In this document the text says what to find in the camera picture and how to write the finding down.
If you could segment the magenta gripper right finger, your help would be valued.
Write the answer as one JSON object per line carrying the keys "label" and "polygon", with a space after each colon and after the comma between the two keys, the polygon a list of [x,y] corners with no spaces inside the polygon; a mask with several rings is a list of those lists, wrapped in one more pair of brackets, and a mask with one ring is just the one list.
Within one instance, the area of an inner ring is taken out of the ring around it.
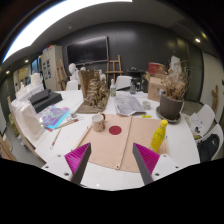
{"label": "magenta gripper right finger", "polygon": [[145,185],[153,182],[152,172],[160,155],[140,144],[133,144],[133,155]]}

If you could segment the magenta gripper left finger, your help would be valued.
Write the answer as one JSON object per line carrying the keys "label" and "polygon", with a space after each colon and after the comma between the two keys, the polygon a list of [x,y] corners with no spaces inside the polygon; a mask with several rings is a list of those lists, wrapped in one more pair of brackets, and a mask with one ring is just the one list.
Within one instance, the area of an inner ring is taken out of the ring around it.
{"label": "magenta gripper left finger", "polygon": [[91,144],[87,143],[65,155],[65,160],[73,174],[73,183],[77,185],[81,183],[90,154]]}

